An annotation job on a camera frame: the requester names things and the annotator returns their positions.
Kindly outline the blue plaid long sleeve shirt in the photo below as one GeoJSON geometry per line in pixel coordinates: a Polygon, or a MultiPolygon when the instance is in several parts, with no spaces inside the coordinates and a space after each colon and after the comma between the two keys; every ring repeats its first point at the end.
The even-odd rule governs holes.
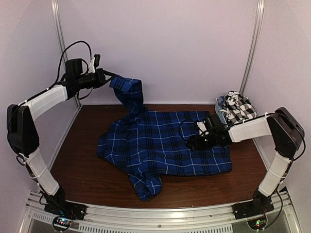
{"type": "Polygon", "coordinates": [[[232,170],[229,147],[186,147],[186,140],[198,134],[195,123],[209,112],[150,110],[141,80],[115,77],[110,87],[129,113],[99,137],[97,155],[128,174],[141,201],[161,192],[162,175],[210,176],[232,170]]]}

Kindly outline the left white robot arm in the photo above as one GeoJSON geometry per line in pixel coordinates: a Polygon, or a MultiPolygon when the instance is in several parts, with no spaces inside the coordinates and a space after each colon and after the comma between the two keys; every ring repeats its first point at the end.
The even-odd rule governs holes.
{"type": "Polygon", "coordinates": [[[7,141],[17,155],[17,161],[26,167],[46,195],[55,196],[61,188],[41,156],[35,121],[53,107],[75,97],[80,90],[96,89],[113,80],[116,75],[99,68],[99,60],[96,54],[86,72],[82,70],[82,59],[66,61],[65,74],[60,80],[22,103],[7,108],[7,141]]]}

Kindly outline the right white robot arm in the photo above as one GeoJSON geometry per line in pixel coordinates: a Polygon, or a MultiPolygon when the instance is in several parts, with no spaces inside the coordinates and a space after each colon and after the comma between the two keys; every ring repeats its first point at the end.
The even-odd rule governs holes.
{"type": "Polygon", "coordinates": [[[213,114],[197,121],[195,127],[198,134],[186,140],[190,150],[209,150],[214,146],[227,146],[265,136],[273,139],[274,159],[254,192],[254,200],[249,203],[249,210],[256,215],[268,206],[268,199],[286,178],[292,163],[298,159],[296,152],[306,145],[303,128],[285,107],[237,124],[224,124],[217,114],[213,114]]]}

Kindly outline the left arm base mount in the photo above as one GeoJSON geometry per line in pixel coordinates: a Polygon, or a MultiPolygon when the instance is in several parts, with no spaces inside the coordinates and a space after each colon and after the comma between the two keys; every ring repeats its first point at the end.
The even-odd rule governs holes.
{"type": "Polygon", "coordinates": [[[86,205],[66,201],[65,192],[61,189],[54,196],[40,191],[42,197],[46,200],[44,211],[62,216],[71,220],[84,220],[86,205]]]}

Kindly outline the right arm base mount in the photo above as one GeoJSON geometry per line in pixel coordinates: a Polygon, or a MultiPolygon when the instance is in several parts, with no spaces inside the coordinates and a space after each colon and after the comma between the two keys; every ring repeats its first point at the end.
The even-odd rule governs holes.
{"type": "Polygon", "coordinates": [[[232,205],[235,219],[263,215],[274,210],[271,196],[265,196],[258,189],[253,194],[253,199],[246,202],[237,202],[232,205]]]}

